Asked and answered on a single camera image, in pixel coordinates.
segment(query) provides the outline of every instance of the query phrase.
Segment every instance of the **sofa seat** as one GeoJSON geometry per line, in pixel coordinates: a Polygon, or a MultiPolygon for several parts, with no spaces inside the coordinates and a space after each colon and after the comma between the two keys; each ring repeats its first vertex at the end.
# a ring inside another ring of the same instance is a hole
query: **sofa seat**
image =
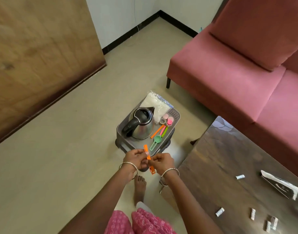
{"type": "Polygon", "coordinates": [[[244,133],[298,176],[298,74],[286,70],[260,113],[244,133]]]}
{"type": "Polygon", "coordinates": [[[265,71],[210,35],[211,27],[171,58],[167,77],[240,130],[257,120],[286,69],[265,71]]]}

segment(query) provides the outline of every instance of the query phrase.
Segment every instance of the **wire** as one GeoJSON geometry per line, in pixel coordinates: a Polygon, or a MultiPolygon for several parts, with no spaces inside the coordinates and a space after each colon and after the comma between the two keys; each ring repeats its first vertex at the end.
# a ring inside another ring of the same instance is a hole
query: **wire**
{"type": "Polygon", "coordinates": [[[135,0],[134,0],[134,19],[135,19],[136,27],[137,27],[137,29],[138,29],[137,33],[135,33],[135,35],[137,34],[137,36],[136,36],[136,40],[135,40],[135,43],[136,43],[137,40],[138,40],[138,35],[139,35],[139,28],[138,28],[138,24],[137,24],[137,21],[136,21],[135,0]]]}

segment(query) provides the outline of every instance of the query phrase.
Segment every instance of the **white wall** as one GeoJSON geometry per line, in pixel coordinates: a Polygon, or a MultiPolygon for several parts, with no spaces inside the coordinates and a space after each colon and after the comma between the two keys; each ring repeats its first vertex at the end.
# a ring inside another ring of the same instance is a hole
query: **white wall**
{"type": "Polygon", "coordinates": [[[159,0],[159,8],[199,32],[214,18],[223,0],[159,0]]]}
{"type": "Polygon", "coordinates": [[[101,48],[160,10],[158,0],[86,0],[101,48]]]}

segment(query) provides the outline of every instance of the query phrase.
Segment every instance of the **green spoon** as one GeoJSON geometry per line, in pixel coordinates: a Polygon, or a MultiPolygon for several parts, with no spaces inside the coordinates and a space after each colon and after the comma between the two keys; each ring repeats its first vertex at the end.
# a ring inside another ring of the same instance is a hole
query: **green spoon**
{"type": "Polygon", "coordinates": [[[160,135],[156,135],[153,140],[154,140],[154,142],[152,143],[152,145],[149,148],[150,151],[152,151],[154,149],[154,147],[162,141],[162,137],[160,135]]]}

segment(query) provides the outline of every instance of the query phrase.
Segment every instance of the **foot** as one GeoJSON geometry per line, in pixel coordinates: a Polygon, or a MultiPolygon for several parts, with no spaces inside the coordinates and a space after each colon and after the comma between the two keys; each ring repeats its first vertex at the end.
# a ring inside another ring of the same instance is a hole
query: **foot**
{"type": "Polygon", "coordinates": [[[135,182],[134,205],[136,206],[138,202],[144,201],[147,182],[142,176],[137,176],[134,179],[134,182],[135,182]]]}

